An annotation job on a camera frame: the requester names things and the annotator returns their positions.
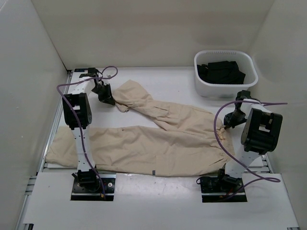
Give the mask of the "beige trousers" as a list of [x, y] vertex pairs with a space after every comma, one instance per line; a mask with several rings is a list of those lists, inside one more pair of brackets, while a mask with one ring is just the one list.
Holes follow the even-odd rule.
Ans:
[[215, 172], [234, 155], [222, 121], [204, 109], [157, 101], [129, 80], [113, 93], [121, 112], [133, 109], [156, 127], [91, 128], [90, 146], [100, 170], [121, 173]]

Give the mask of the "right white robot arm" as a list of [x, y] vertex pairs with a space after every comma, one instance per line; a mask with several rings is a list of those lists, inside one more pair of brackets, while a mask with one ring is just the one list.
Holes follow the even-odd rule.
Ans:
[[238, 92], [233, 103], [234, 111], [224, 116], [224, 129], [241, 124], [245, 126], [240, 138], [240, 150], [219, 170], [215, 180], [217, 189], [223, 192], [238, 188], [245, 169], [258, 156], [276, 149], [283, 122], [281, 114], [266, 109], [265, 106], [269, 104], [252, 98], [249, 91]]

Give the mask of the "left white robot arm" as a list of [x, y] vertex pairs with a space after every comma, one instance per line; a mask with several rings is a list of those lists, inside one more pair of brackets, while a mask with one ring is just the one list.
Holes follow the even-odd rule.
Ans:
[[62, 97], [65, 123], [71, 129], [76, 144], [78, 165], [74, 176], [77, 183], [90, 192], [105, 193], [105, 186], [96, 169], [90, 147], [89, 126], [92, 122], [92, 111], [88, 95], [93, 92], [98, 95], [100, 101], [114, 105], [110, 85], [105, 84], [99, 77], [85, 77], [69, 85], [76, 86], [71, 93], [63, 94], [60, 90], [60, 87], [67, 84], [58, 85], [57, 91]]

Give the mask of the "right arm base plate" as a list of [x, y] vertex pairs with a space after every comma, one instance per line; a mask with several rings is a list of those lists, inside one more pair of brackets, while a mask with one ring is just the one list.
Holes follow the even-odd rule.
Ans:
[[227, 181], [217, 176], [202, 176], [196, 180], [196, 184], [201, 187], [202, 203], [242, 203], [248, 201], [241, 178]]

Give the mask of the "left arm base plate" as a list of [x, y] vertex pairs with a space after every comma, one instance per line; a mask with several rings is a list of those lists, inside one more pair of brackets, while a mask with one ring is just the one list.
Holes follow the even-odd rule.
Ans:
[[116, 175], [114, 173], [100, 173], [99, 175], [102, 179], [105, 193], [103, 193], [99, 180], [98, 185], [92, 188], [84, 187], [80, 185], [75, 174], [73, 176], [71, 201], [113, 201], [116, 188]]

